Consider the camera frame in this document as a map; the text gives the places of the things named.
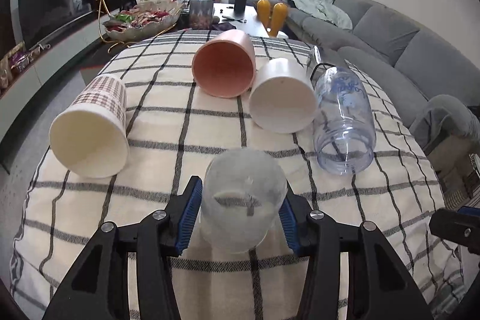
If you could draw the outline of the frosted clear plastic cup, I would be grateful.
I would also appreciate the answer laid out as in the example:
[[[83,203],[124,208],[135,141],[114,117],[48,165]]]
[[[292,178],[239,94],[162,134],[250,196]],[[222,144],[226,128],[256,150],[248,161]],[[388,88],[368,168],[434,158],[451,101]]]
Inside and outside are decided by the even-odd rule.
[[[214,157],[202,188],[202,236],[227,253],[245,253],[268,234],[287,194],[277,161],[256,149],[230,149]]]

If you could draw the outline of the plaid paper cup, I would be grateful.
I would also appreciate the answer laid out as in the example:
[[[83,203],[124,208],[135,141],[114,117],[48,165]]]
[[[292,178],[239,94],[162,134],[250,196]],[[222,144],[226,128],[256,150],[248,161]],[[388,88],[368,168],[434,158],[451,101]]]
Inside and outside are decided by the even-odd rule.
[[[127,93],[117,76],[96,76],[50,125],[49,144],[67,169],[93,179],[118,174],[128,161]]]

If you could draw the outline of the white plastic cup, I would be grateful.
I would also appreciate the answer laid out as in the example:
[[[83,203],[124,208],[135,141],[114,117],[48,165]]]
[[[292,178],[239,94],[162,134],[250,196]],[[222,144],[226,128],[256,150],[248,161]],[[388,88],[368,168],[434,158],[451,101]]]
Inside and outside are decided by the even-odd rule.
[[[261,128],[281,134],[306,128],[314,119],[317,100],[304,68],[288,58],[274,58],[257,72],[249,112]]]

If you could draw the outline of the clear glass cup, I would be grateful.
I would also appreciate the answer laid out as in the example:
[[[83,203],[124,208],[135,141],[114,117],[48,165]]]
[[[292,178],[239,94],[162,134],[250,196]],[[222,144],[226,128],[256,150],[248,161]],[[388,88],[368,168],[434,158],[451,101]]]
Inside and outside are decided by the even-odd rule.
[[[321,65],[322,60],[320,56],[320,50],[317,46],[312,46],[308,56],[308,68],[311,71],[314,71],[319,65]]]

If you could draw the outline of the pink plastic cup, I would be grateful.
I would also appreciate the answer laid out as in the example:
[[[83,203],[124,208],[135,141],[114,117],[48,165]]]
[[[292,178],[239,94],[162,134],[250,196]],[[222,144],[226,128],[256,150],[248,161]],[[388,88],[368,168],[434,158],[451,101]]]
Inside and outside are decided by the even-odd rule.
[[[191,71],[205,93],[220,98],[241,96],[256,76],[256,55],[250,36],[242,30],[222,32],[197,50]]]

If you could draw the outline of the black cup on table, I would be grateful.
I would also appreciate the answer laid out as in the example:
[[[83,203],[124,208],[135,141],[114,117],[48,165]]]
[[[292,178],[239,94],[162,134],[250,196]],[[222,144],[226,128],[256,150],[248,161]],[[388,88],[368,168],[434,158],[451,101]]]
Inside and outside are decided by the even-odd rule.
[[[247,6],[247,0],[234,0],[233,12],[235,15],[244,15]]]

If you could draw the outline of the clear blue plastic bottle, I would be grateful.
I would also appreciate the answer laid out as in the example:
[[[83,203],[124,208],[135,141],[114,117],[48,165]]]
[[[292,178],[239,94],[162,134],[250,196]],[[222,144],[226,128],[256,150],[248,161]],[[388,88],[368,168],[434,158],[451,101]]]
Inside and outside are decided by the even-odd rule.
[[[316,159],[335,175],[356,175],[374,159],[377,136],[368,94],[359,76],[331,67],[316,82],[313,145]]]

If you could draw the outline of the checked white tablecloth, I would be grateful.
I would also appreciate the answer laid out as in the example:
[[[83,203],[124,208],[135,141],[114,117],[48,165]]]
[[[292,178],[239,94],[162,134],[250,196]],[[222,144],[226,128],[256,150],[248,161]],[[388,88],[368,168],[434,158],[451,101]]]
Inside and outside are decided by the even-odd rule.
[[[207,95],[193,82],[191,61],[209,32],[183,32],[124,50],[102,73],[126,87],[128,163],[117,177],[85,179],[47,149],[32,177],[22,227],[14,240],[11,293],[30,319],[41,319],[51,297],[99,224],[137,223],[204,176],[227,149],[249,147],[274,157],[293,188],[336,221],[374,221],[421,290],[435,318],[448,315],[468,289],[456,245],[433,236],[429,221],[444,206],[437,177],[403,126],[391,99],[347,61],[364,83],[377,132],[375,157],[355,178],[331,175],[314,156],[312,127],[266,132],[251,120],[249,94]],[[249,253],[228,254],[204,241],[197,223],[190,245],[172,260],[182,319],[293,319],[307,259],[293,255],[281,224]]]

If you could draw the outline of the white low tv cabinet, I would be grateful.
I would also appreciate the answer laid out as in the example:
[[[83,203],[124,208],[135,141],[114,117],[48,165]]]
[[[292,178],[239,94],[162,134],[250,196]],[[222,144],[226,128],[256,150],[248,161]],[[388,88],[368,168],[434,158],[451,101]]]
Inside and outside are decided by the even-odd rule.
[[[11,173],[17,138],[46,105],[41,100],[60,89],[73,72],[86,70],[91,75],[111,57],[102,41],[106,37],[102,26],[105,20],[105,15],[89,17],[85,25],[61,28],[54,39],[43,40],[43,45],[51,47],[1,95],[1,170],[6,174]]]

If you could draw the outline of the grey sectional sofa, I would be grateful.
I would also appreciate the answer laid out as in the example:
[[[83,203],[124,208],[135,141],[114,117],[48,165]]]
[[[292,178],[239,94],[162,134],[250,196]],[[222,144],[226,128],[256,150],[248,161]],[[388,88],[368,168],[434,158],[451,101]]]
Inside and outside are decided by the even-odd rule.
[[[350,62],[376,81],[426,154],[448,163],[479,152],[479,68],[438,34],[372,0],[334,0],[352,30],[312,17],[292,1],[269,1],[289,5],[290,35],[318,46],[326,61]]]

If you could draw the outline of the two-tier gold snack stand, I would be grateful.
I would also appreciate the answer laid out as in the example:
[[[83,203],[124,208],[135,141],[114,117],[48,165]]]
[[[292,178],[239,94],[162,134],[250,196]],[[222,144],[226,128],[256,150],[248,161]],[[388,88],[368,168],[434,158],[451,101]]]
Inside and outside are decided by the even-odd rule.
[[[128,46],[170,31],[176,26],[185,5],[181,0],[135,0],[132,8],[113,14],[106,0],[95,1],[98,2],[100,39]]]

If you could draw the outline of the yellow rabbit-ear stool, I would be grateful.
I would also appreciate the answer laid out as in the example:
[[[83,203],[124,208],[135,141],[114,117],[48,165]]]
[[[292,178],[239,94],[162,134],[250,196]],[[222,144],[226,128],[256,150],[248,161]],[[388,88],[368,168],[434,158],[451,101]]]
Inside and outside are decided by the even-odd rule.
[[[259,0],[256,4],[257,16],[270,37],[276,37],[289,14],[289,7],[283,2],[272,5],[269,0]]]

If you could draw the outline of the glass jar with nuts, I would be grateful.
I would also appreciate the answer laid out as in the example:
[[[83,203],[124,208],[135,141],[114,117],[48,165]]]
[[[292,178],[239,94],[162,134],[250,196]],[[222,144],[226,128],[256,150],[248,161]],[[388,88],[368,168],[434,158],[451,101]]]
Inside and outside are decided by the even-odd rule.
[[[213,13],[214,0],[190,0],[190,27],[197,30],[209,30],[212,26]]]

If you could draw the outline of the dark coffee table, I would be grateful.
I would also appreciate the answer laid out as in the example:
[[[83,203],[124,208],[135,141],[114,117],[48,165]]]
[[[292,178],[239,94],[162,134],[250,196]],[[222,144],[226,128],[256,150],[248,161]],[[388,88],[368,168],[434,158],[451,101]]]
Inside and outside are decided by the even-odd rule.
[[[214,15],[221,23],[231,23],[236,29],[242,30],[253,37],[268,37],[268,30],[260,22],[256,9],[246,6],[242,14],[235,14],[233,4],[216,3]],[[100,38],[79,55],[80,71],[91,71],[97,74],[113,57],[126,49],[128,44],[106,43]]]

